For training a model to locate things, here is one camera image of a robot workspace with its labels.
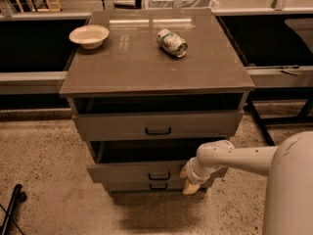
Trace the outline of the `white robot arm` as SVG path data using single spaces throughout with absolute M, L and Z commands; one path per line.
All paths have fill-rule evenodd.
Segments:
M 236 148 L 227 141 L 200 145 L 182 167 L 183 193 L 196 193 L 220 168 L 267 177 L 262 235 L 313 235 L 313 132 L 297 133 L 278 146 Z

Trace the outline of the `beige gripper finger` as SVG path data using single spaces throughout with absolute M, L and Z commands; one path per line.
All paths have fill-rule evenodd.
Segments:
M 194 184 L 187 176 L 187 170 L 186 167 L 183 166 L 180 170 L 179 174 L 181 179 L 185 180 L 185 188 L 183 190 L 184 195 L 193 195 L 195 194 L 199 189 L 200 185 L 199 184 Z

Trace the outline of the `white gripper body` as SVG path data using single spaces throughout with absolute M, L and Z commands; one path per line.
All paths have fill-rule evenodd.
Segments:
M 210 178 L 211 174 L 219 169 L 220 166 L 207 167 L 201 165 L 196 157 L 189 159 L 185 164 L 187 179 L 194 185 L 204 184 Z

